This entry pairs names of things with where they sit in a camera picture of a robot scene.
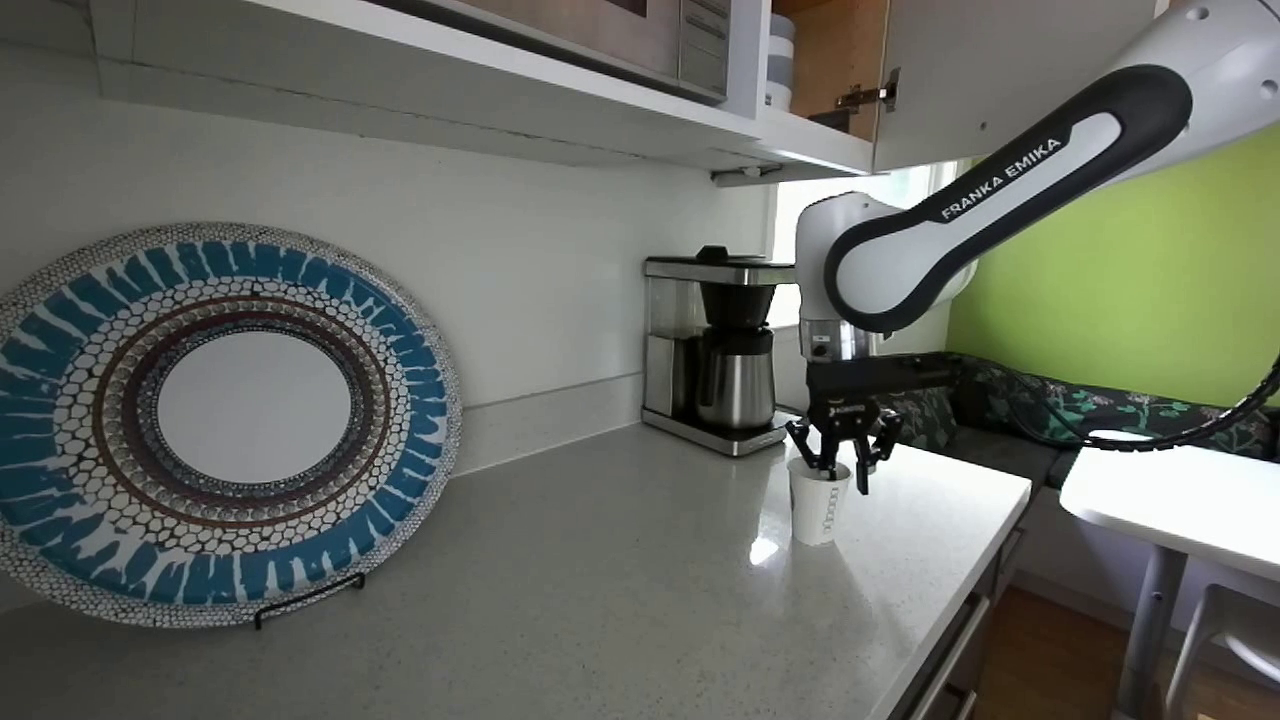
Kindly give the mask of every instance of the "microwave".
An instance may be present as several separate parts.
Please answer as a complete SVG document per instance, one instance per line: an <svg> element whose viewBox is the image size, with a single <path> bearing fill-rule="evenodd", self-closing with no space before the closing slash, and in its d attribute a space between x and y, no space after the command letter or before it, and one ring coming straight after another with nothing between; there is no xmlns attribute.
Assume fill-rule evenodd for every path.
<svg viewBox="0 0 1280 720"><path fill-rule="evenodd" d="M377 0L384 8L719 102L730 0Z"/></svg>

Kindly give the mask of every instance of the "green wall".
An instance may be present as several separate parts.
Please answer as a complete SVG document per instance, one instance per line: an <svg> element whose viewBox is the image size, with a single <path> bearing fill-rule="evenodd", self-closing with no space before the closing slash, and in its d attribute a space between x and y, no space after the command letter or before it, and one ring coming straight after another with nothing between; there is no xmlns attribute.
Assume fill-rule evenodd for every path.
<svg viewBox="0 0 1280 720"><path fill-rule="evenodd" d="M1112 182L986 254L956 351L1206 405L1280 357L1280 129Z"/></svg>

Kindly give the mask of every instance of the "shelf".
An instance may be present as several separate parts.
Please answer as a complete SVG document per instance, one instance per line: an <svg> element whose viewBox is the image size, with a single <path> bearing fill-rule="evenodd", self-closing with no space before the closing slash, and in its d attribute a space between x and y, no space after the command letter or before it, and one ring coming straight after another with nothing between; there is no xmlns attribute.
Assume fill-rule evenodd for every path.
<svg viewBox="0 0 1280 720"><path fill-rule="evenodd" d="M761 106L769 4L731 10L752 35L726 106L366 0L91 0L91 27L120 100L556 162L868 168L861 139Z"/></svg>

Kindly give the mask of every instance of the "kitchen counter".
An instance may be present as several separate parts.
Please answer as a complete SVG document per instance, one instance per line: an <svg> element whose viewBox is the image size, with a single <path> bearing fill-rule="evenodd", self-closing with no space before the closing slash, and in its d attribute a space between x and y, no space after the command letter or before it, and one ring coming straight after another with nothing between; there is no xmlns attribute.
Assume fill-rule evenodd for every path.
<svg viewBox="0 0 1280 720"><path fill-rule="evenodd" d="M3 714L876 720L1030 482L901 446L842 540L791 542L789 450L648 426L461 474L370 589L265 633L0 617Z"/></svg>

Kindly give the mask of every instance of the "white countertop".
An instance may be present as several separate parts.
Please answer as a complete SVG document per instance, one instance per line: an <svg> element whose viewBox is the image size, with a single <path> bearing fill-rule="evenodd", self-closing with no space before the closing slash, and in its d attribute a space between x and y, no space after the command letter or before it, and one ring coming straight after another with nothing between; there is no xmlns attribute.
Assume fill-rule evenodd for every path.
<svg viewBox="0 0 1280 720"><path fill-rule="evenodd" d="M1080 521L1280 580L1280 464L1213 446L1084 446L1059 505Z"/></svg>
<svg viewBox="0 0 1280 720"><path fill-rule="evenodd" d="M791 546L786 450L648 426L461 474L366 591L265 633L0 617L3 714L887 714L1030 481L901 446Z"/></svg>

